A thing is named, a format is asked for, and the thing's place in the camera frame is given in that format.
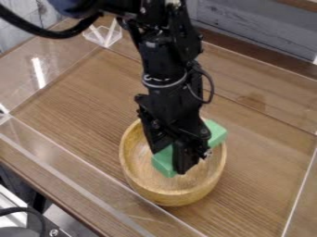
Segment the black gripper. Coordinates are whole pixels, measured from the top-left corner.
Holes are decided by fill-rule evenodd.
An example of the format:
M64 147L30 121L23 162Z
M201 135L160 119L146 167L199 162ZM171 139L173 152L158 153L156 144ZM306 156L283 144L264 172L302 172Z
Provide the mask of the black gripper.
M157 154L173 145L173 165L180 175L208 157L212 133L201 119L203 105L209 104L213 93L204 99L204 77L213 79L200 65L192 65L181 78L161 80L149 73L142 75L142 84L149 94L138 94L138 115L150 150Z

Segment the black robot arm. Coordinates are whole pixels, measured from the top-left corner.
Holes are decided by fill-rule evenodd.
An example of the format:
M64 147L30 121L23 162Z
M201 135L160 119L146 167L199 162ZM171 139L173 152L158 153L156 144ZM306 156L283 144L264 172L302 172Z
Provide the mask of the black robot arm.
M49 0L57 11L84 19L101 12L117 16L142 58L142 84L136 96L145 137L153 153L173 149L173 170L184 175L208 156L212 132L201 119L215 92L197 58L203 35L192 25L187 0Z

